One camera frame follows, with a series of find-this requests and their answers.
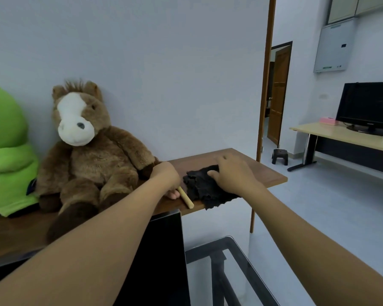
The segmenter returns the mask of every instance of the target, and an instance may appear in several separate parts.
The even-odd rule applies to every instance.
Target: small stool
[[[272,164],[276,163],[277,158],[283,158],[284,165],[288,165],[288,152],[285,149],[274,149],[272,153]]]

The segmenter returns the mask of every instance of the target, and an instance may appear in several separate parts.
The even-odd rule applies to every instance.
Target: hand
[[[180,193],[176,190],[180,186],[180,176],[169,162],[162,162],[153,167],[150,179],[157,178],[164,182],[167,187],[166,196],[175,200],[180,197]]]
[[[224,191],[242,196],[247,187],[258,187],[260,184],[254,174],[239,157],[226,154],[217,158],[219,171],[210,170],[207,174],[212,177]]]

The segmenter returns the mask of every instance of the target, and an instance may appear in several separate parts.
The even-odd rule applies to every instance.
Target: monitor stand
[[[347,126],[347,129],[360,132],[360,133],[366,133],[371,135],[378,135],[383,136],[383,129],[375,128],[372,126],[358,126],[356,124],[353,124],[351,126]]]

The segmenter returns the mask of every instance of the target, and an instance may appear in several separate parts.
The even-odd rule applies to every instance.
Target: tissue box
[[[335,126],[338,124],[338,121],[335,118],[322,117],[319,119],[320,123],[330,124],[331,126]]]

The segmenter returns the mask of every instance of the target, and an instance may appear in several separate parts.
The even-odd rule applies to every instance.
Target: baseboard
[[[365,167],[365,166],[362,166],[362,165],[359,165],[359,164],[355,164],[355,163],[352,163],[352,162],[349,162],[349,161],[346,161],[346,160],[342,160],[342,159],[330,156],[328,154],[320,153],[318,151],[315,151],[315,158],[316,158],[315,159],[316,161],[318,159],[330,161],[330,162],[346,166],[346,167],[348,167],[350,169],[357,170],[359,172],[362,172],[362,173],[365,173],[365,174],[369,174],[371,176],[374,176],[374,177],[377,177],[377,178],[380,178],[380,179],[383,180],[383,172],[381,172],[379,170],[370,169],[368,167]]]
[[[288,157],[291,159],[301,159],[303,157],[303,153],[288,153]]]

